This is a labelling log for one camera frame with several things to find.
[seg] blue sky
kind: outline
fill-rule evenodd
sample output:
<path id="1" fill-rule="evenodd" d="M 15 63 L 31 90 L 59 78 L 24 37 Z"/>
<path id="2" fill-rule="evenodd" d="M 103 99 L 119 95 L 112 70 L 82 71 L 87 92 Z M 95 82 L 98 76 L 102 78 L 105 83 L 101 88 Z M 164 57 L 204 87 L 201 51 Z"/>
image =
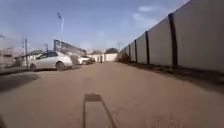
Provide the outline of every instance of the blue sky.
<path id="1" fill-rule="evenodd" d="M 125 46 L 188 0 L 0 0 L 1 47 L 50 48 L 60 39 L 86 49 Z"/>

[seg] parked car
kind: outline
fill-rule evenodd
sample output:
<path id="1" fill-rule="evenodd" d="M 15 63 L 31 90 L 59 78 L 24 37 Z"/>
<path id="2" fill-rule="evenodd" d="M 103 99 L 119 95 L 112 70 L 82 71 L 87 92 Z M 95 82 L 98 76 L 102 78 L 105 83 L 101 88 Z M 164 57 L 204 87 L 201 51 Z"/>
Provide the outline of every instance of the parked car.
<path id="1" fill-rule="evenodd" d="M 88 56 L 79 56 L 78 60 L 79 60 L 79 64 L 83 64 L 83 65 L 94 63 L 93 59 Z"/>
<path id="2" fill-rule="evenodd" d="M 61 52 L 47 52 L 32 60 L 30 63 L 30 70 L 36 71 L 37 69 L 57 69 L 59 71 L 68 67 L 72 67 L 73 63 L 69 56 Z"/>

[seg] car wheel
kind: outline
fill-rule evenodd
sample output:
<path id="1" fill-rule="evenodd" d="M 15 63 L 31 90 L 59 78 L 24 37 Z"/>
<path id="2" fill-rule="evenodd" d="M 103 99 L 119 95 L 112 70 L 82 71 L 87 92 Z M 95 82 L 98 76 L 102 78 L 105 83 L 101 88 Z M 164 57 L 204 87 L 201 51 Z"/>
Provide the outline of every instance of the car wheel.
<path id="1" fill-rule="evenodd" d="M 35 72 L 37 70 L 37 67 L 35 64 L 30 65 L 30 71 Z"/>
<path id="2" fill-rule="evenodd" d="M 86 61 L 83 61 L 82 64 L 83 64 L 83 65 L 87 65 L 87 62 L 86 62 Z"/>
<path id="3" fill-rule="evenodd" d="M 62 62 L 57 62 L 57 63 L 56 63 L 56 69 L 57 69 L 58 71 L 63 71 L 63 70 L 65 70 L 65 65 L 64 65 L 64 63 L 62 63 Z"/>

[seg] fence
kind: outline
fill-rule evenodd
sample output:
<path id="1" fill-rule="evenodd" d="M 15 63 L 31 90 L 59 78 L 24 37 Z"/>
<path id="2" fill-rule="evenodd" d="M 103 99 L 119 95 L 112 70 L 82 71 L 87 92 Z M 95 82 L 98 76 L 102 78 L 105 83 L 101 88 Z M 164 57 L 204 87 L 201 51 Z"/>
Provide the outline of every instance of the fence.
<path id="1" fill-rule="evenodd" d="M 130 61 L 224 72 L 224 1 L 191 0 L 121 50 Z"/>

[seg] utility pole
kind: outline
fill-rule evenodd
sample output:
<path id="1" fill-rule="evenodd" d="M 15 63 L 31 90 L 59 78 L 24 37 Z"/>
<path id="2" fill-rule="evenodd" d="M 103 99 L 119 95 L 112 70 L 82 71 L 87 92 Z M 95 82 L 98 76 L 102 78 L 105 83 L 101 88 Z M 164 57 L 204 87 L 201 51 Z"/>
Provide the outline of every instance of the utility pole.
<path id="1" fill-rule="evenodd" d="M 4 71 L 4 69 L 5 69 L 5 67 L 4 67 L 4 38 L 5 38 L 5 36 L 3 36 L 3 35 L 0 35 L 0 38 L 2 38 L 2 49 L 0 50 L 0 54 L 1 54 L 1 64 L 0 64 L 0 66 L 1 66 L 1 70 L 2 71 Z"/>
<path id="2" fill-rule="evenodd" d="M 48 44 L 44 44 L 46 52 L 48 51 Z"/>
<path id="3" fill-rule="evenodd" d="M 121 43 L 117 43 L 117 45 L 118 45 L 118 51 L 120 52 L 120 50 L 121 50 Z"/>
<path id="4" fill-rule="evenodd" d="M 62 31 L 63 31 L 63 26 L 64 26 L 64 18 L 61 17 L 59 13 L 57 13 L 58 18 L 61 20 L 61 39 L 60 39 L 60 51 L 62 50 L 61 42 L 62 42 Z"/>
<path id="5" fill-rule="evenodd" d="M 27 56 L 27 38 L 25 38 L 25 42 L 24 42 L 24 45 L 25 45 L 25 57 L 26 57 L 26 68 L 28 69 L 28 56 Z"/>

